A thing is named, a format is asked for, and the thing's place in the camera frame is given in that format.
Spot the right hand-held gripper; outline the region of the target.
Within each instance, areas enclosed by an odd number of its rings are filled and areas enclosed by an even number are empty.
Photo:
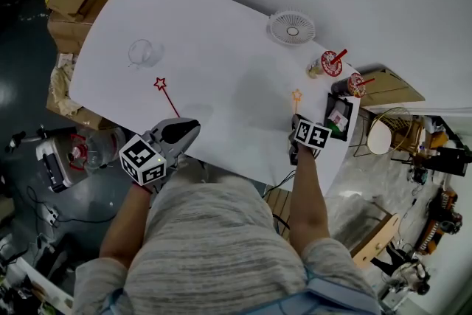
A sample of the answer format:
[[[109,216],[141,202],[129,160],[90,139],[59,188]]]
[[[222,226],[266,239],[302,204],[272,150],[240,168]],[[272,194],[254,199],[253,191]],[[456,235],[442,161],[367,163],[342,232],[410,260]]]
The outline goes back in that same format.
[[[314,159],[325,149],[331,130],[322,125],[311,122],[310,120],[294,114],[291,118],[292,131],[289,134],[288,155],[291,165],[298,164],[299,146],[305,146],[313,153]]]

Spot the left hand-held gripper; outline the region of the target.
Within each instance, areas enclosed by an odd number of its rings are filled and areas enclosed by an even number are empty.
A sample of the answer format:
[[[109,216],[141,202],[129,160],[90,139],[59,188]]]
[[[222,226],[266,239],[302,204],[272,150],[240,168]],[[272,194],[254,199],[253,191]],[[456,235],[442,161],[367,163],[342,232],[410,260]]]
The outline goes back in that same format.
[[[152,130],[134,135],[119,150],[122,169],[138,185],[168,180],[176,168],[177,157],[195,141],[200,128],[195,119],[162,120]]]

